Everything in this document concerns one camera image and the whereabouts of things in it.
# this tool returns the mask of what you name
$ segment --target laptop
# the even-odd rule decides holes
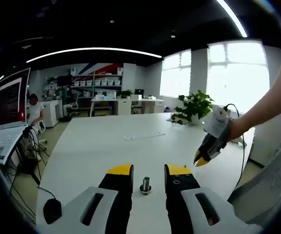
[[[5,165],[26,121],[27,83],[30,68],[0,80],[0,164]]]

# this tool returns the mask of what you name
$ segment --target desk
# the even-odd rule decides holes
[[[206,135],[201,127],[181,126],[166,121],[170,113],[84,117],[71,120],[57,142],[44,171],[40,186],[51,191],[66,205],[90,186],[98,187],[107,170],[120,164],[134,165],[132,211],[127,233],[169,234],[170,223],[165,208],[164,165],[186,164],[202,187],[227,200],[241,173],[242,145],[228,143],[221,154],[202,167],[192,162]],[[124,140],[130,136],[163,136]],[[246,165],[254,129],[244,134]],[[152,193],[144,196],[139,187],[150,177]],[[46,224],[43,206],[52,198],[39,191],[36,210],[38,225]]]
[[[115,102],[115,107],[116,107],[116,115],[130,115],[131,114],[131,105],[133,101],[137,102],[142,102],[142,106],[144,108],[144,114],[148,113],[163,113],[164,112],[164,100],[160,99],[141,99],[141,100],[131,100],[131,99],[109,99],[109,100],[104,100],[104,99],[96,99],[93,98],[91,100],[92,105],[91,105],[91,110],[90,110],[90,117],[92,117],[92,113],[94,110],[94,105],[95,102],[98,101],[114,101]]]
[[[62,114],[62,100],[43,101],[44,106],[44,125],[46,128],[54,127]]]

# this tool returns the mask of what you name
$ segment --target laptop screen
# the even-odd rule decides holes
[[[0,125],[26,121],[26,91],[30,68],[0,81]]]

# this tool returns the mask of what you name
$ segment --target potted plant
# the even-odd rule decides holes
[[[117,96],[120,96],[121,98],[130,98],[133,92],[131,90],[125,90],[125,91],[117,91]]]
[[[197,94],[189,96],[180,95],[179,100],[183,102],[183,108],[177,106],[174,109],[176,113],[171,116],[173,123],[199,125],[200,119],[212,110],[211,101],[213,99],[200,90],[198,90]]]

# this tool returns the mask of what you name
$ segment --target person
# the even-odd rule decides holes
[[[39,145],[38,132],[40,131],[40,121],[44,119],[44,107],[43,104],[39,102],[36,94],[30,95],[29,104],[27,123],[32,127],[32,130],[30,131],[29,136],[23,139],[22,145],[26,152],[29,151],[28,149],[32,149],[34,157],[40,161],[41,156],[38,153],[35,153],[35,150]]]
[[[240,137],[250,128],[265,123],[281,114],[281,67],[273,86],[242,117],[233,119],[228,141]]]

